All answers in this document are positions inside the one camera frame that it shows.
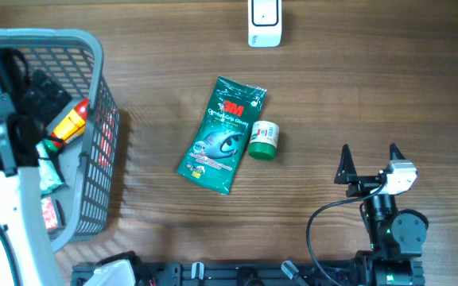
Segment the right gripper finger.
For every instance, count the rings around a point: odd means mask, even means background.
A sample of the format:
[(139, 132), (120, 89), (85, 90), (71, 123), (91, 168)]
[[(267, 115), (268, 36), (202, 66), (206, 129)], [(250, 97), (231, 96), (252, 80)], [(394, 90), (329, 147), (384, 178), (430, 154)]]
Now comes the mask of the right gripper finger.
[(404, 160), (405, 157), (395, 143), (390, 144), (390, 160)]
[(358, 181), (357, 171), (351, 155), (349, 144), (343, 145), (339, 167), (334, 178), (335, 184), (355, 184)]

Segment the green lid white jar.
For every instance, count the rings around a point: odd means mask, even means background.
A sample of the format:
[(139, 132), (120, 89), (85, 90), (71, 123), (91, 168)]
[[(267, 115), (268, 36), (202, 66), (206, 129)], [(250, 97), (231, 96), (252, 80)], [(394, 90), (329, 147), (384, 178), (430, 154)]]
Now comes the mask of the green lid white jar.
[(280, 128), (269, 121), (256, 121), (250, 135), (248, 153), (258, 160), (274, 160), (277, 155)]

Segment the green 3M gloves packet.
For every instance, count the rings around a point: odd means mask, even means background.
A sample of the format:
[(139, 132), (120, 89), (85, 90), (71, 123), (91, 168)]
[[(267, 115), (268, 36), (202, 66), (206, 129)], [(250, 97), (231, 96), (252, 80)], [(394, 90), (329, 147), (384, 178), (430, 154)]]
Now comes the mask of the green 3M gloves packet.
[(266, 93), (264, 88), (220, 76), (177, 173), (201, 187), (229, 194)]

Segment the red sriracha sauce bottle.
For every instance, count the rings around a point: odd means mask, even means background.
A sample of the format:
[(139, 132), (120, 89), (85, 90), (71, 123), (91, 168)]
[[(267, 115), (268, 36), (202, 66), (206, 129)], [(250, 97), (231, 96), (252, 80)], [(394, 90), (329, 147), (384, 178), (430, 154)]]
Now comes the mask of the red sriracha sauce bottle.
[(69, 143), (84, 133), (89, 111), (89, 103), (89, 99), (83, 99), (78, 102), (55, 127), (50, 134), (51, 137), (55, 138), (55, 141), (52, 139), (47, 139), (45, 141), (45, 146), (48, 152), (58, 152), (61, 148), (66, 147)]

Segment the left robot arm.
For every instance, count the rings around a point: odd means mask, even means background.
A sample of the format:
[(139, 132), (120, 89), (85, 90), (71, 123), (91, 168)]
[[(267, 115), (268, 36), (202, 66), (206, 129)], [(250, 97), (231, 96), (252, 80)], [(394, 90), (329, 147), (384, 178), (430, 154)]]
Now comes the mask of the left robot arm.
[(108, 216), (119, 113), (101, 74), (94, 50), (45, 48), (36, 56), (53, 83), (65, 76), (87, 100), (83, 135), (73, 146), (61, 145), (52, 159), (73, 193), (72, 209), (62, 235), (51, 240), (41, 210), (36, 145), (49, 139), (42, 116), (32, 105), (33, 67), (15, 48), (0, 48), (0, 284), (60, 285), (54, 253), (75, 237), (104, 228)]

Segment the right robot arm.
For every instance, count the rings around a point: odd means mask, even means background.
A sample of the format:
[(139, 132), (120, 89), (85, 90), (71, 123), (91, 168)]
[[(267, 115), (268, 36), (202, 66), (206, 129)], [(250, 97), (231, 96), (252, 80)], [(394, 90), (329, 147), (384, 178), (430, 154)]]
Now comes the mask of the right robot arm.
[(358, 251), (349, 263), (348, 285), (425, 284), (418, 258), (429, 220), (413, 209), (400, 211), (395, 200), (416, 178), (416, 166), (396, 144), (390, 145), (390, 162), (375, 176), (359, 176), (349, 145), (343, 146), (334, 182), (348, 186), (348, 198), (363, 201), (359, 209), (371, 244), (370, 251)]

